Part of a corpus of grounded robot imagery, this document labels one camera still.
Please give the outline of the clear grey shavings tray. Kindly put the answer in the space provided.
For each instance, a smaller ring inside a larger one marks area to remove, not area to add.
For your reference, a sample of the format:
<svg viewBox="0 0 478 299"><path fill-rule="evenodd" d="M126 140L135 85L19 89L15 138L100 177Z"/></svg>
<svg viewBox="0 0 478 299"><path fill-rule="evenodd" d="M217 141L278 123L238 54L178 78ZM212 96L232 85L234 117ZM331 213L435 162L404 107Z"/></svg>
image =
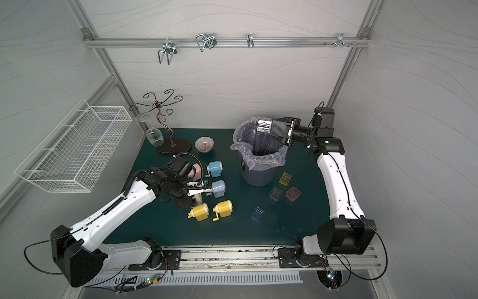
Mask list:
<svg viewBox="0 0 478 299"><path fill-rule="evenodd" d="M270 134L270 133L271 133L272 126L273 126L273 121L272 121L272 120L267 120L267 119L259 118L259 119L257 120L256 130L257 130L257 132L259 132L259 133L267 133L267 134Z"/></svg>

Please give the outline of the small yellow pencil sharpener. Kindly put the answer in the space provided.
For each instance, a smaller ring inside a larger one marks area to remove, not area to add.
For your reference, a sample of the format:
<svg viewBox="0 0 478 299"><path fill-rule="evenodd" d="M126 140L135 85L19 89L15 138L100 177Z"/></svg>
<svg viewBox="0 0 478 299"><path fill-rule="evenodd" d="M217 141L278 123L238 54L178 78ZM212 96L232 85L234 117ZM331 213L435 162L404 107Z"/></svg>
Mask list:
<svg viewBox="0 0 478 299"><path fill-rule="evenodd" d="M209 218L209 207L206 203L203 203L195 208L192 208L188 214L189 219L196 219L201 222Z"/></svg>

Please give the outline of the pink pencil sharpener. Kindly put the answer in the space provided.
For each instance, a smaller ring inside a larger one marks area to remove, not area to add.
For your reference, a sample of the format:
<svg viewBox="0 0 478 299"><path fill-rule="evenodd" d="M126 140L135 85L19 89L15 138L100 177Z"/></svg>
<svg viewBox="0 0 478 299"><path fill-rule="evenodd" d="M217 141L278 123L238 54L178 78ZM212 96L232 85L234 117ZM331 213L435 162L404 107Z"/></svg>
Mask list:
<svg viewBox="0 0 478 299"><path fill-rule="evenodd" d="M193 169L188 174L188 178L193 181L199 181L202 177L202 167L198 163L193 164L192 167Z"/></svg>

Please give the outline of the yellow white pencil sharpener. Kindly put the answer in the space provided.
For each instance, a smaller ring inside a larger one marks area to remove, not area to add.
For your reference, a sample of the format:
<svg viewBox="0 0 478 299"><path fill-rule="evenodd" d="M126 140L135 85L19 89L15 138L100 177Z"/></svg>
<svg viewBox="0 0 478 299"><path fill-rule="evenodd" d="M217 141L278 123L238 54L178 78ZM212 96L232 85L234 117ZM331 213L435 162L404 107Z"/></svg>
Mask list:
<svg viewBox="0 0 478 299"><path fill-rule="evenodd" d="M228 217L233 212L233 204L231 200L223 201L218 203L214 208L213 211L215 213L215 218L213 221L218 221L220 218Z"/></svg>

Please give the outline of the light blue pencil sharpener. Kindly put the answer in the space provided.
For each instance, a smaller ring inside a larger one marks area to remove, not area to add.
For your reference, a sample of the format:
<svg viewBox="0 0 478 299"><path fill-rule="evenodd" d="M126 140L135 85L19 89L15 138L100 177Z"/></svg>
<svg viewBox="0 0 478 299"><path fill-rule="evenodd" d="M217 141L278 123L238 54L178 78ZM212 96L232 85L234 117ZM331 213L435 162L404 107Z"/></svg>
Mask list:
<svg viewBox="0 0 478 299"><path fill-rule="evenodd" d="M223 166L221 161L210 162L207 166L207 177L218 178L222 175Z"/></svg>

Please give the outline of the yellow transparent shavings tray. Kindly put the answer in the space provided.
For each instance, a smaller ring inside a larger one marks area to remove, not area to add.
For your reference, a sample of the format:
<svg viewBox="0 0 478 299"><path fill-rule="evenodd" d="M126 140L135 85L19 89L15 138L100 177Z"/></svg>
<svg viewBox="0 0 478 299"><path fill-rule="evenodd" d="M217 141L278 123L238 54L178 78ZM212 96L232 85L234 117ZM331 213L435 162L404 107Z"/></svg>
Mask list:
<svg viewBox="0 0 478 299"><path fill-rule="evenodd" d="M290 184L291 179L292 179L292 175L287 172L284 172L280 177L279 183L287 187Z"/></svg>

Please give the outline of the red transparent shavings tray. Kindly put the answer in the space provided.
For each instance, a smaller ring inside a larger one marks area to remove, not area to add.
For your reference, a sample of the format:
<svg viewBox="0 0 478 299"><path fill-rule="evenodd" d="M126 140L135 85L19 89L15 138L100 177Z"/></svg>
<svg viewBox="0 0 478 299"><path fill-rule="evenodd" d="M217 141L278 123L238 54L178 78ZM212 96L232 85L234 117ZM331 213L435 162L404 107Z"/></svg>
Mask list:
<svg viewBox="0 0 478 299"><path fill-rule="evenodd" d="M292 203L295 202L300 196L301 196L301 191L295 186L287 190L286 192L286 198Z"/></svg>

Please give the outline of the bright blue shavings tray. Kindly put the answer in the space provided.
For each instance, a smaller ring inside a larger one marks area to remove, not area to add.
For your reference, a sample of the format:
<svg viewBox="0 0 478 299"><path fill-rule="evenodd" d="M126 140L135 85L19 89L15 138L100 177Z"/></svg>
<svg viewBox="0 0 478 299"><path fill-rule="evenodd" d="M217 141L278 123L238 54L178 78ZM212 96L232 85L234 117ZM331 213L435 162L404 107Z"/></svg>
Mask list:
<svg viewBox="0 0 478 299"><path fill-rule="evenodd" d="M251 214L251 218L256 222L261 222L264 216L265 216L265 210L259 206L257 206Z"/></svg>

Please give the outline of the grey green pencil sharpener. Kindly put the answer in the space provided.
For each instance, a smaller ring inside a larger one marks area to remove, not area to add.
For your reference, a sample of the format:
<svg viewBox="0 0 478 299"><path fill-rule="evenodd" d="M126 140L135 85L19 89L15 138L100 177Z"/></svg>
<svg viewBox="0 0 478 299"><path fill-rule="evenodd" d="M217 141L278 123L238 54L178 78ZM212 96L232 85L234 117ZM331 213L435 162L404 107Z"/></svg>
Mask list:
<svg viewBox="0 0 478 299"><path fill-rule="evenodd" d="M201 194L196 194L192 197L192 203L193 203L193 207L197 207L197 206L201 206L203 205L203 199L202 199L202 195Z"/></svg>

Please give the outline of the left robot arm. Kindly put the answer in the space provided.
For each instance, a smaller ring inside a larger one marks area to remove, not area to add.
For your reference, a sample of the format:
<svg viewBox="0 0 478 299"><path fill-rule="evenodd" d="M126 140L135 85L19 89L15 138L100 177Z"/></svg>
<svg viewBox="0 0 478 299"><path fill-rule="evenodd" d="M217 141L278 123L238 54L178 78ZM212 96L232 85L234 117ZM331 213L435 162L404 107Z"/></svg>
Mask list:
<svg viewBox="0 0 478 299"><path fill-rule="evenodd" d="M198 194L212 194L213 184L201 176L194 181L196 169L184 153L161 168L151 167L134 173L122 193L97 212L71 227L58 226L51 232L52 260L71 287L81 287L98 274L117 267L139 265L156 270L164 265L161 246L150 238L131 243L106 244L105 239L133 214L162 195L187 206Z"/></svg>

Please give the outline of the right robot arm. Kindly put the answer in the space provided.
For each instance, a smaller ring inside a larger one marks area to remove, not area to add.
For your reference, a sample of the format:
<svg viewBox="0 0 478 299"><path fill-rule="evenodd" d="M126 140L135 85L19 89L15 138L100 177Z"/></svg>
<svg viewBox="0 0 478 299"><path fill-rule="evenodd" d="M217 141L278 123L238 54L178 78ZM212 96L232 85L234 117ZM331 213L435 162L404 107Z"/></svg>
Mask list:
<svg viewBox="0 0 478 299"><path fill-rule="evenodd" d="M375 221L366 218L353 192L343 143L333 136L334 117L333 108L319 105L307 126L294 117L272 121L285 128L284 134L275 136L276 140L287 146L301 142L314 155L329 200L329 220L320 225L315 235L303 237L298 243L296 262L302 267L310 267L312 258L327 254L340 261L346 255L362 255L372 239L379 236Z"/></svg>

